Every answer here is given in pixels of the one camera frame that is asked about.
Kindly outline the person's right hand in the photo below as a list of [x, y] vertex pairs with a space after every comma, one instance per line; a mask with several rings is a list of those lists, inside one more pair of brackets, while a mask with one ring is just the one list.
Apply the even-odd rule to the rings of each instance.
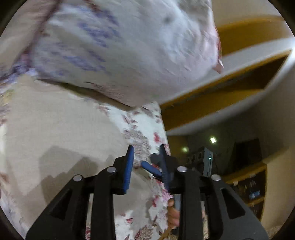
[[171, 229], [175, 229], [180, 224], [180, 211], [174, 207], [174, 199], [167, 202], [167, 224]]

